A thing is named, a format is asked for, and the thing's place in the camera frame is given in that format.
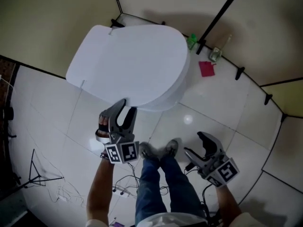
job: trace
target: green bottle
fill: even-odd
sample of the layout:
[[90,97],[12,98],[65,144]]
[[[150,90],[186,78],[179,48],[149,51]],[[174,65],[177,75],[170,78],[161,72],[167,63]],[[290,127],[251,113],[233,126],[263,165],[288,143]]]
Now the green bottle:
[[191,37],[188,37],[186,40],[187,43],[187,47],[188,49],[191,51],[194,47],[194,45],[197,43],[197,37],[195,36],[195,34],[191,34]]

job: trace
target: beige wall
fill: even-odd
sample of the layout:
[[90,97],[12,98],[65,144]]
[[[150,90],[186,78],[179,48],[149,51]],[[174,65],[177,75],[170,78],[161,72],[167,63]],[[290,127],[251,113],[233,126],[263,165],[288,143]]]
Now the beige wall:
[[303,117],[303,80],[263,87],[273,95],[281,110],[292,116]]
[[[202,35],[226,0],[120,0],[123,12]],[[303,76],[303,0],[235,0],[207,37],[259,84]]]
[[65,77],[87,32],[119,14],[116,0],[0,0],[0,54]]

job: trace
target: sneaker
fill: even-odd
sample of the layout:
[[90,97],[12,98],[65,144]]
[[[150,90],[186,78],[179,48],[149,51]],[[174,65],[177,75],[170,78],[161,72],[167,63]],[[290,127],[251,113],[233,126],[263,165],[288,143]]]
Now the sneaker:
[[157,158],[157,156],[152,152],[152,146],[147,142],[142,142],[139,145],[139,155],[143,159]]
[[176,140],[171,140],[165,147],[164,156],[175,157],[178,151],[179,144]]

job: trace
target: toilet lid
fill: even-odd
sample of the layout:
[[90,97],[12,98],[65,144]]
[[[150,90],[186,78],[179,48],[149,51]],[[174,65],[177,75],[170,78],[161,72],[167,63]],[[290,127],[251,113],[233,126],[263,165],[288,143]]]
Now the toilet lid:
[[66,79],[109,103],[126,98],[128,106],[140,106],[172,87],[186,58],[185,38],[174,28],[95,26],[77,51]]

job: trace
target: pink cloth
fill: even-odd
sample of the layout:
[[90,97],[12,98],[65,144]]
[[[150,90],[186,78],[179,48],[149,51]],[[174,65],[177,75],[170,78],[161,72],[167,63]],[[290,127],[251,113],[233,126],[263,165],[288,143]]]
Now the pink cloth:
[[202,77],[214,76],[214,65],[210,61],[199,61],[199,67]]

